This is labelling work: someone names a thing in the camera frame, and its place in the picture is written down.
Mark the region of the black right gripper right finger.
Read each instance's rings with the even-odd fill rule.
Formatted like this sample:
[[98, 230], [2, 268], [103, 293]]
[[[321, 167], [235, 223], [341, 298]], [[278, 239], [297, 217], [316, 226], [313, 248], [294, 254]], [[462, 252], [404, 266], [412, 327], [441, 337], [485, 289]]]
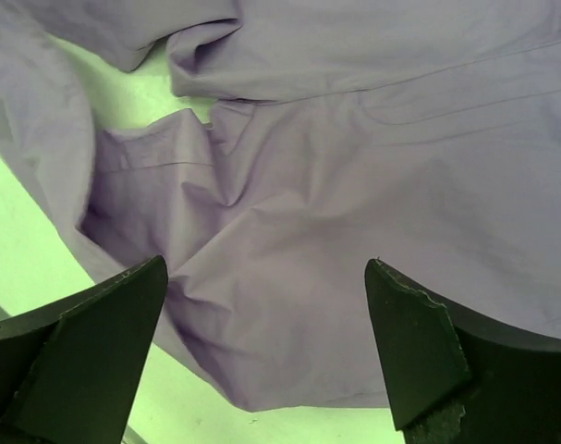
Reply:
[[561, 443], [561, 339], [480, 314], [372, 259], [365, 287], [407, 443]]

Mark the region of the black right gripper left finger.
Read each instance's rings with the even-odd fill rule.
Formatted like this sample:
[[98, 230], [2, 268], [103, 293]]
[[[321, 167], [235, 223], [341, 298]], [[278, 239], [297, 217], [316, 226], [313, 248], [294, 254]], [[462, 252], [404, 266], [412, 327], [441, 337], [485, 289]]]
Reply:
[[156, 256], [0, 320], [0, 443], [119, 443], [165, 300]]

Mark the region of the purple trousers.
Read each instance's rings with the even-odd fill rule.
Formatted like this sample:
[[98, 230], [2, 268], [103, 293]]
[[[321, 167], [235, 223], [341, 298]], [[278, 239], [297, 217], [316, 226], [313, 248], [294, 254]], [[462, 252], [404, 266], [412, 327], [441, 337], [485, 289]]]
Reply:
[[386, 405], [373, 257], [561, 339], [561, 1], [0, 1], [0, 155], [249, 412]]

